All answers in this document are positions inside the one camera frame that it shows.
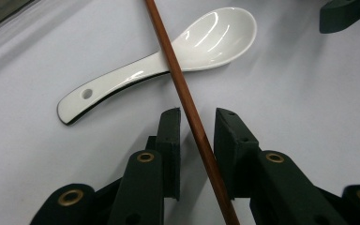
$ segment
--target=spoon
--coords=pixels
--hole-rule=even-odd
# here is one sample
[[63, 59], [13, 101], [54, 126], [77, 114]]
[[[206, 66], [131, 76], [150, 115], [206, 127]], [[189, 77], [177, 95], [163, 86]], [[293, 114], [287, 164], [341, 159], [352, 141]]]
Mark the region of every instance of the spoon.
[[[256, 30], [256, 22], [248, 11], [219, 8], [189, 26], [172, 42], [172, 47], [182, 71], [216, 68], [243, 54], [253, 43]], [[73, 90], [58, 103], [58, 116], [64, 124], [72, 124], [109, 96], [168, 72], [163, 52], [159, 51]]]

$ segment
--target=white tabletop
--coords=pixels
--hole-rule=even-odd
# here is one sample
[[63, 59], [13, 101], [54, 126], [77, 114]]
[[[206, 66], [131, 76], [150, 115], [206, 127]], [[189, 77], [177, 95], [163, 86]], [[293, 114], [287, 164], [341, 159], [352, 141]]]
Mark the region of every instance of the white tabletop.
[[[291, 157], [314, 185], [340, 195], [360, 184], [360, 21], [319, 33], [327, 1], [163, 1], [171, 39], [216, 8], [238, 7], [258, 24], [252, 47], [227, 66], [186, 73], [213, 143], [215, 111], [239, 114], [261, 149]], [[143, 1], [41, 0], [0, 27], [0, 224], [28, 224], [58, 188], [98, 190], [156, 135], [160, 114], [181, 104], [170, 76], [118, 93], [67, 127], [59, 100], [79, 85], [158, 50]], [[182, 112], [181, 201], [165, 224], [224, 224]], [[233, 202], [254, 224], [248, 200]]]

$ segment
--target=brown wooden chopstick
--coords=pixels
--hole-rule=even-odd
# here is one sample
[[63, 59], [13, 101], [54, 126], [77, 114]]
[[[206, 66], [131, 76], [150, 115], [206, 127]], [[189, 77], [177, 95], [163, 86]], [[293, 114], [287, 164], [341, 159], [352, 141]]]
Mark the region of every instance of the brown wooden chopstick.
[[239, 224], [238, 217], [235, 214], [235, 210], [233, 209], [233, 205], [224, 186], [223, 179], [221, 178], [218, 164], [213, 155], [212, 147], [207, 140], [206, 133], [203, 128], [203, 123], [201, 122], [201, 118], [198, 115], [194, 101], [192, 100], [192, 96], [189, 93], [186, 80], [184, 79], [183, 72], [174, 54], [174, 50], [169, 40], [168, 34], [166, 33], [165, 26], [160, 19], [157, 6], [154, 0], [145, 0], [145, 3], [147, 5], [151, 21], [154, 25], [160, 47], [165, 54], [169, 71], [172, 74], [174, 86], [176, 87], [189, 126], [191, 127], [192, 134], [200, 151], [204, 167], [212, 184], [213, 190], [215, 191], [221, 213], [224, 216], [226, 224]]

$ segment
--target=spoon bowl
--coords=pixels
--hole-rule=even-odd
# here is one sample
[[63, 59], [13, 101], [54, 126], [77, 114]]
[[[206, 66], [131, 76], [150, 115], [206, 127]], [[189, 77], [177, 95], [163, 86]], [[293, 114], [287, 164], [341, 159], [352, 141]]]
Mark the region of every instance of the spoon bowl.
[[[203, 15], [172, 46], [183, 71], [216, 68], [243, 54], [253, 43], [256, 30], [256, 22], [248, 11], [224, 7]], [[73, 90], [58, 103], [58, 116], [64, 124], [72, 124], [111, 95], [168, 72], [159, 51]]]

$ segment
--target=chopstick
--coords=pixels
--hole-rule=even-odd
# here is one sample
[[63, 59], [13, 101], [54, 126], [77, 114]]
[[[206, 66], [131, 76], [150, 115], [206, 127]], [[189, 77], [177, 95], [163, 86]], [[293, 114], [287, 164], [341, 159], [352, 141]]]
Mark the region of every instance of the chopstick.
[[198, 115], [192, 96], [189, 93], [186, 80], [174, 54], [165, 26], [160, 19], [157, 6], [154, 0], [145, 0], [145, 3], [150, 14], [151, 22], [154, 25], [160, 47], [165, 54], [169, 71], [172, 74], [174, 86], [177, 90], [178, 96], [180, 97], [189, 126], [200, 151], [204, 167], [210, 179], [210, 183], [212, 184], [213, 190], [215, 191], [221, 213], [224, 216], [226, 224], [239, 224], [238, 217], [235, 214], [227, 189], [225, 188], [223, 179], [221, 178], [218, 164], [213, 155], [212, 147], [207, 140], [203, 123]]

